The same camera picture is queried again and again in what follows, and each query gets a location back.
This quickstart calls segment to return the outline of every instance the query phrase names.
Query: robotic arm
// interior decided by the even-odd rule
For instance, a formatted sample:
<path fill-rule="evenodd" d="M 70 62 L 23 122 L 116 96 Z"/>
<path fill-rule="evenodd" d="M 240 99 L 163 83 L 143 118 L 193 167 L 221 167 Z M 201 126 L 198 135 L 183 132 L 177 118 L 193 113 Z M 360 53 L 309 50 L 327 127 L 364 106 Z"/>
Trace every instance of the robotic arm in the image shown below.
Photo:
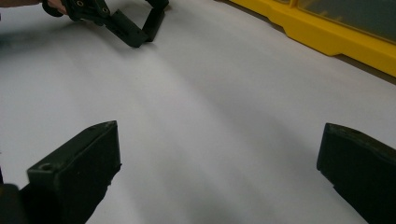
<path fill-rule="evenodd" d="M 93 21 L 99 26 L 105 26 L 109 31 L 133 48 L 139 48 L 145 42 L 152 42 L 157 34 L 164 17 L 164 9 L 168 0 L 148 0 L 153 7 L 148 18 L 140 29 L 128 19 L 120 10 L 113 15 L 104 0 L 62 0 L 67 14 L 72 21 Z M 53 17 L 62 17 L 57 9 L 43 1 L 44 10 Z"/>

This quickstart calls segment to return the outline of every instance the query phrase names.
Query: yellow container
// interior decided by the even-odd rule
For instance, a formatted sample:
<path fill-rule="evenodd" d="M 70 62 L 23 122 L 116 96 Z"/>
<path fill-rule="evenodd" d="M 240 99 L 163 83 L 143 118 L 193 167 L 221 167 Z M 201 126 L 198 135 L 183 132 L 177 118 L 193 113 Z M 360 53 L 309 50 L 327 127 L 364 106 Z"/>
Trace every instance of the yellow container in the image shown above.
<path fill-rule="evenodd" d="M 344 54 L 396 77 L 395 0 L 230 1 L 326 55 Z"/>

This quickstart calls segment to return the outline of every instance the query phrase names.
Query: white floor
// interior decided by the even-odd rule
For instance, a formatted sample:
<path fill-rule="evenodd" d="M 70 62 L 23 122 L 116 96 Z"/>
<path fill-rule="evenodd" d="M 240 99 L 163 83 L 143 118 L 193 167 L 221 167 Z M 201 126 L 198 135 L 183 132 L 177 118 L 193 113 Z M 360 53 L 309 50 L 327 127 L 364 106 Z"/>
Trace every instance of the white floor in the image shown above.
<path fill-rule="evenodd" d="M 107 1 L 137 24 L 143 0 Z M 357 224 L 316 169 L 326 122 L 396 147 L 396 86 L 213 0 L 172 0 L 155 41 L 40 6 L 0 9 L 0 163 L 25 170 L 117 120 L 122 168 L 89 223 Z"/>

